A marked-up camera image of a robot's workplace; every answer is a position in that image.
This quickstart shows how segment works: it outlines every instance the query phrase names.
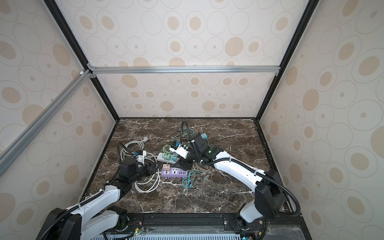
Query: cable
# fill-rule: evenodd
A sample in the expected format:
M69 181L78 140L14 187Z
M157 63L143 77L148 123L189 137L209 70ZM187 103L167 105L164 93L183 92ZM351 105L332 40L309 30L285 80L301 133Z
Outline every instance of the cable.
M262 232L262 234L260 235L260 237L259 238L257 238L257 240L261 240L261 239L263 239L264 238L264 236L265 236L265 234L266 234L266 230L267 230L267 220L266 220L266 218L264 218L264 227L262 227L263 228L263 232Z
M118 152L118 163L119 163L119 165L118 165L118 168L116 169L116 172L113 174L113 176L112 176L109 180L107 180L107 183L109 183L110 181L112 181L112 180L117 176L117 174L118 174L119 171L120 171L120 163L121 163L120 145L123 146L123 149L121 150L121 152L122 152L122 151L125 151L126 153L129 153L131 156L135 157L135 155L132 154L132 153L128 150L127 146L123 145L121 142L118 142L118 145L117 145L117 152Z
M259 172L255 172L255 170L251 167L249 167L248 165L246 165L245 163L239 161L239 160L236 160L236 159L233 159L233 158L229 158L229 157L225 157L225 158L220 158L220 159L217 159L213 162L209 162L209 163L206 163L204 161L201 161L201 164L202 165L213 165L215 163L218 163L218 162L221 162L221 161L232 161L232 162L235 162L237 164L239 164L240 166L244 167L245 169L247 169L248 171L252 172L252 173L255 173L257 176L259 177L262 177L270 182L272 182L273 184L275 184L276 186L280 187L281 189L283 189L283 191L288 194L293 202L295 203L295 206L296 206L296 211L294 211L293 213L285 213L285 212L280 212L279 213L281 215L285 215L285 216L290 216L290 217L297 217L300 215L300 203L299 201L297 200L297 198L293 195L293 193L291 191L288 190L288 188L284 187L283 185L281 185L280 183L278 183L277 181L275 181L274 179L270 178L270 177L267 177L266 175L264 174L261 174Z
M147 154L149 155L148 157L145 157L144 159L147 159L147 160L150 160L152 162L157 162L157 156L153 155L152 153L149 153L147 152ZM144 184L147 184L149 183L153 177L156 175L157 173L157 177L156 177L156 180L155 182L153 183L152 187L150 187L148 190L142 190L139 188L138 185L144 185ZM152 175L152 177L147 181L147 182L144 182L144 183L140 183L140 182L135 182L135 188L138 192L140 193L149 193L149 192L153 192L160 184L160 170L157 169L157 172L155 174Z
M108 240L107 235L105 234L105 232L103 232L103 237L104 237L104 240Z
M185 122L185 121L182 121L182 122L181 122L181 129L183 128L183 125L184 125L184 124L185 124L185 126L186 126L187 128L189 128L188 123ZM191 133L190 133L189 131L187 131L187 133L188 133L188 138L189 138L190 145L192 146L192 149L193 149L193 152L194 152L195 160L199 162L200 159L201 159L200 152L199 152L199 150L197 149L197 146L196 146L195 141L192 141L193 139L192 139Z
M130 239L131 237L133 237L134 235L134 232L131 233L131 235L127 236L127 237L121 237L121 238L114 238L113 240L128 240Z
M127 156L131 156L131 152L128 150L128 146L129 145L132 145L132 144L138 144L139 145L139 149L140 150L143 150L144 149L144 142L143 141L146 141L146 138L144 138L143 140L141 141L137 141L137 140L133 140L133 141L130 141L126 144L124 144L123 146L125 148L121 149L121 151L119 151L118 155L120 155L123 159ZM144 158L144 159L147 159L147 160L150 160L152 162L157 162L157 156L153 155L152 153L149 153L147 152L147 156ZM154 176L157 174L157 177L156 177L156 180L155 182L153 183L153 185L148 189L148 190L142 190L140 189L139 185L144 185L144 184L147 184L149 183L150 181L152 181L152 179L154 178ZM135 182L135 189L140 192L140 193L149 193L149 192L152 192L154 191L160 184L160 170L157 169L157 172L155 174L152 175L152 177L147 181L147 182L144 182L144 183L140 183L140 182Z
M183 136L187 136L187 131L189 131L191 134L195 134L195 131L192 129L192 128L183 128Z
M181 122L181 128L180 128L180 144L183 145L183 126L184 121Z
M187 188L192 188L193 186L193 181L195 180L196 178L196 174L197 173L200 173L200 175L206 180L206 178L204 177L203 173L205 174L211 174L210 172L204 172L204 171L200 171L200 170L197 170L197 169L192 169L189 171L188 173L188 176L185 177L182 181L182 185L185 189Z
M96 195L94 195L93 197L90 197L88 199L85 199L84 201L82 201L80 203L80 206L84 206L85 204L89 203L90 201L93 201L94 199L98 198L101 194L104 193L104 190L100 190ZM58 223L60 222L64 217L66 217L67 215L69 215L71 212L75 211L76 209L79 208L79 205L75 205L74 207L68 209L67 211L63 212L62 214L60 214L54 221L53 223L47 227L47 229L40 235L39 239L38 240L43 240L45 238L45 236L49 233L49 231Z
M165 145L165 146L163 147L163 153L173 154L173 153L169 150L169 148L170 148L170 145L168 145L168 144Z

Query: coiled white cable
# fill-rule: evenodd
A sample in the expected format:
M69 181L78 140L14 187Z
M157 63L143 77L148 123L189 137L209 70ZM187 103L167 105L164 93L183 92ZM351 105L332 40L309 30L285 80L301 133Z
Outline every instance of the coiled white cable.
M144 149L144 142L146 142L148 140L148 138L144 138L142 141L137 141L137 140L133 140L129 143L126 143L124 144L124 146L126 146L128 148L129 145L131 144L138 144L139 145L139 149L140 150L143 150ZM127 152L124 148L121 149L121 152L120 152L122 158L124 159L126 156L130 156L129 152ZM147 160L150 160L152 162L157 162L157 156L156 155L153 155L152 153L150 152L147 152L147 156L144 158L144 159L147 159ZM155 182L153 183L152 187L150 187L148 190L142 190L139 188L139 185L145 185L147 183L149 183L150 181L152 181L152 179L154 178L154 176L157 174L157 177L156 177L156 180ZM154 191L160 184L160 170L157 169L157 172L155 174L152 175L152 177L147 181L147 182L135 182L135 188L138 192L141 192L141 193L149 193L149 192L152 192Z

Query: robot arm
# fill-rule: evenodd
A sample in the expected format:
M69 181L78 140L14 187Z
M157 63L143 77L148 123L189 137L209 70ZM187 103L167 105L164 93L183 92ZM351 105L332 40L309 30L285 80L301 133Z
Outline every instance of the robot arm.
M295 196L283 186L279 174L274 170L265 172L264 170L252 167L240 160L232 157L229 153L217 146L209 146L203 140L200 133L189 136L189 143L192 145L193 153L180 154L180 159L175 163L176 167L183 170L190 170L193 162L198 160L203 165L214 166L218 170L222 170L236 179L240 180L255 193L255 200L247 203L240 210L241 228L246 228L249 223L262 216L268 219L274 219L278 214L298 216L300 214L300 205ZM174 150L177 154L183 152L181 144ZM296 211L293 214L285 214L279 212L284 204L287 195L289 195L296 205Z
M132 189L132 183L157 171L158 166L153 162L138 163L145 157L143 152L142 155L123 160L119 165L119 177L108 182L104 190L100 189L98 193L67 209L52 210L36 240L89 240L116 225L124 228L127 210L112 206L102 214L97 214L125 196Z

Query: purple power strip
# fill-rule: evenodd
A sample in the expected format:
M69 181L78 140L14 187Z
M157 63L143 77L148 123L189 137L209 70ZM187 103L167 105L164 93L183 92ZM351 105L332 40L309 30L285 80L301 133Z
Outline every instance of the purple power strip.
M186 177L188 176L188 171L184 171L183 169L171 167L170 171L162 170L162 177Z

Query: brown marble table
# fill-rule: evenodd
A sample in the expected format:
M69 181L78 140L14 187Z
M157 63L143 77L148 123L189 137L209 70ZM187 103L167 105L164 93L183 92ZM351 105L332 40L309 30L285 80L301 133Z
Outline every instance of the brown marble table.
M96 193L112 177L117 168L116 144L148 137L145 150L157 155L172 136L179 134L181 119L121 119L108 149L101 161L91 187L87 193ZM224 148L232 156L260 169L269 165L252 119L187 119L195 132L205 132L210 145ZM138 145L131 145L133 150ZM193 188L184 189L182 178L163 178L158 188L151 193L132 190L114 205L130 213L228 213L237 212L254 197L243 183L225 172L214 168L204 170L206 180L197 175Z

